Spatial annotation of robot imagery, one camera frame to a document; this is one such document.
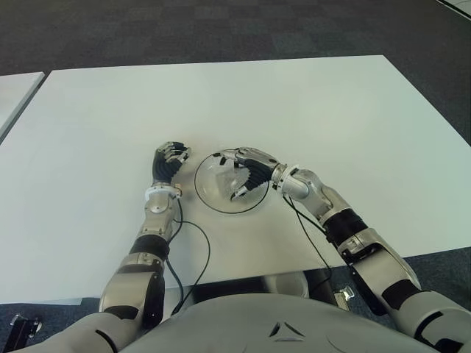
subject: metal bracket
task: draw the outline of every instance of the metal bracket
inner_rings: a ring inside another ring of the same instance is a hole
[[[348,301],[355,297],[355,293],[349,285],[341,289],[339,292],[334,293],[333,295],[336,299],[338,307],[343,310],[350,311],[350,308],[348,307]]]
[[[12,330],[3,348],[3,353],[24,348],[28,339],[33,338],[43,324],[39,318],[28,319],[16,314],[10,322],[10,326],[12,326]]]

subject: black cable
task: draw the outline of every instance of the black cable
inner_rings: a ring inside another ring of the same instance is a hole
[[[180,221],[176,221],[176,220],[175,221],[179,222],[180,225],[178,226],[177,231],[170,237],[169,243],[171,243],[171,241],[177,236],[177,234],[182,229],[182,225],[183,225],[183,223],[182,223],[182,220],[183,220],[182,204],[180,203],[180,200],[177,200],[177,202],[178,202],[178,208],[180,209]],[[167,264],[167,267],[170,270],[171,275],[175,278],[175,281],[177,282],[178,290],[180,292],[180,300],[178,302],[180,303],[183,300],[183,295],[184,295],[182,281],[180,281],[180,278],[177,276],[177,273],[175,272],[174,268],[171,266],[171,263],[170,263],[170,260],[169,260],[168,257],[167,257],[167,260],[166,260],[166,264]]]
[[[166,260],[166,264],[167,264],[167,267],[169,268],[170,270],[170,273],[171,275],[175,278],[175,281],[177,281],[177,284],[178,284],[178,290],[180,292],[180,300],[178,301],[179,303],[183,300],[183,285],[182,285],[182,281],[180,281],[180,278],[177,276],[177,274],[175,273],[175,270],[173,267],[171,267],[171,263],[169,261],[169,259],[167,258]]]
[[[210,244],[210,242],[209,242],[209,238],[208,238],[208,236],[206,235],[205,231],[204,231],[198,224],[195,224],[195,223],[193,223],[193,222],[190,222],[190,221],[182,221],[181,223],[191,224],[192,226],[198,228],[199,231],[205,236],[206,243],[208,244],[208,258],[206,259],[206,264],[205,264],[205,267],[202,269],[201,274],[199,274],[198,278],[196,279],[196,281],[194,282],[194,284],[191,286],[191,289],[190,289],[189,292],[186,294],[185,298],[183,298],[183,300],[180,300],[180,302],[177,304],[177,306],[173,309],[173,311],[171,312],[172,315],[174,315],[174,314],[176,314],[176,313],[178,313],[178,312],[180,311],[180,309],[182,308],[182,306],[185,304],[186,299],[188,299],[188,297],[191,295],[191,293],[193,293],[193,289],[198,285],[198,282],[201,280],[201,277],[203,277],[203,274],[205,274],[206,268],[208,268],[209,259],[210,259],[210,257],[211,257],[211,244]]]
[[[184,221],[183,220],[183,209],[182,209],[182,204],[180,203],[180,200],[177,200],[178,201],[178,208],[180,209],[180,220],[176,220],[174,219],[175,222],[179,223],[179,226],[177,228],[177,231],[170,237],[170,240],[169,240],[169,243],[171,243],[172,240],[174,240],[174,238],[177,236],[177,234],[180,232],[180,230],[182,229],[182,226],[184,223],[187,223],[187,224],[191,224],[192,226],[198,228],[201,233],[205,236],[205,239],[206,239],[206,242],[208,243],[208,258],[206,260],[206,264],[205,264],[205,267],[202,269],[201,271],[201,274],[198,276],[198,278],[196,279],[196,281],[194,282],[194,284],[191,286],[191,289],[189,290],[189,292],[186,294],[186,296],[183,296],[184,293],[183,293],[183,285],[182,285],[182,281],[180,280],[180,278],[178,277],[177,273],[175,272],[175,270],[173,269],[173,267],[171,266],[171,263],[170,263],[170,260],[167,258],[166,260],[166,263],[167,263],[167,266],[169,267],[169,270],[170,270],[170,273],[171,275],[175,278],[175,281],[177,282],[178,284],[178,289],[179,289],[179,292],[180,292],[180,300],[178,301],[178,304],[175,306],[175,308],[172,310],[171,314],[174,315],[176,313],[178,313],[180,311],[180,309],[182,308],[182,306],[185,304],[186,300],[188,299],[188,297],[191,295],[191,293],[193,293],[193,289],[195,288],[195,286],[198,284],[198,282],[201,280],[201,277],[203,276],[203,274],[205,274],[205,271],[206,271],[206,268],[208,268],[208,264],[209,264],[209,259],[210,259],[210,256],[211,256],[211,245],[210,245],[210,242],[209,242],[209,238],[208,236],[206,235],[205,231],[200,227],[198,226],[197,224],[193,223],[193,222],[190,222],[190,221]]]
[[[293,203],[293,200],[291,199],[291,197],[289,198],[291,200],[291,203],[288,201],[288,199],[286,198],[286,196],[283,195],[283,200],[285,200],[285,202],[288,204],[289,207],[291,207],[294,212],[296,212],[297,215],[300,215],[301,217],[303,217],[306,221],[308,221],[309,223],[311,223],[313,226],[315,226],[323,235],[326,235],[325,233],[325,229],[322,228],[320,225],[318,225],[316,222],[312,221],[307,215],[305,215],[304,213],[302,213],[301,211],[299,211],[296,206],[294,206],[294,203]]]
[[[183,225],[183,224],[182,224],[182,221],[183,221],[182,204],[181,204],[181,202],[180,202],[179,199],[177,200],[177,202],[178,202],[178,208],[180,209],[180,220],[179,220],[179,221],[174,220],[174,221],[176,221],[176,222],[178,222],[178,223],[180,223],[180,224],[179,224],[179,226],[178,226],[178,228],[177,228],[177,231],[170,237],[169,243],[171,243],[171,241],[174,240],[174,238],[177,236],[177,234],[178,234],[178,233],[180,232],[180,230],[182,229],[182,225]]]
[[[304,217],[305,219],[307,219],[308,221],[310,221],[314,226],[316,226],[316,228],[321,231],[324,235],[325,235],[325,230],[323,230],[323,228],[320,227],[320,225],[318,224],[315,224],[311,219],[309,219],[308,217],[306,217],[305,215],[303,215],[297,208],[296,206],[294,206],[294,202],[293,202],[293,199],[290,197],[289,198],[289,201],[288,199],[283,195],[283,198],[284,200],[286,201],[287,204],[289,204],[289,206],[294,210],[294,212],[296,212],[296,217],[298,219],[298,221],[300,222],[301,224],[301,228],[304,232],[304,234],[306,235],[306,237],[308,238],[309,240],[309,243],[311,243],[311,245],[314,247],[314,249],[316,250],[316,253],[319,255],[319,257],[321,258],[322,262],[325,264],[325,267],[328,271],[328,275],[327,277],[325,277],[325,279],[323,279],[321,282],[317,283],[312,289],[311,291],[314,292],[317,288],[319,288],[321,285],[323,285],[324,283],[326,283],[327,281],[330,280],[330,278],[332,277],[332,268],[329,266],[329,264],[327,263],[327,261],[325,261],[324,257],[321,255],[321,252],[319,251],[319,249],[317,248],[317,246],[314,244],[314,242],[311,240],[311,237],[309,236],[308,234],[308,231],[306,230],[306,228],[304,227],[304,224],[302,222],[302,219],[300,216]]]

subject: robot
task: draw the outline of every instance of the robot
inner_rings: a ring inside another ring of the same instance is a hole
[[[155,152],[145,221],[108,282],[99,313],[21,352],[471,352],[468,310],[421,289],[408,264],[313,171],[247,147],[216,155],[249,170],[232,198],[271,181],[278,193],[301,203],[325,229],[371,310],[389,315],[398,331],[331,304],[271,293],[211,299],[160,323],[164,263],[182,194],[171,181],[189,155],[176,142]]]

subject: robot forearm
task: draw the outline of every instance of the robot forearm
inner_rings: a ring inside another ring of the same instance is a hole
[[[301,202],[325,228],[374,313],[388,313],[400,331],[440,352],[471,341],[471,313],[439,293],[421,290],[411,267],[315,173],[278,165],[272,180],[276,190]]]

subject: glass bowl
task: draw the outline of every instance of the glass bowl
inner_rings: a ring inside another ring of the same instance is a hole
[[[194,176],[194,187],[198,197],[213,210],[222,213],[242,213],[251,210],[268,193],[269,183],[265,182],[233,201],[231,195],[249,178],[247,168],[234,166],[232,160],[221,165],[221,157],[208,156],[201,162]]]

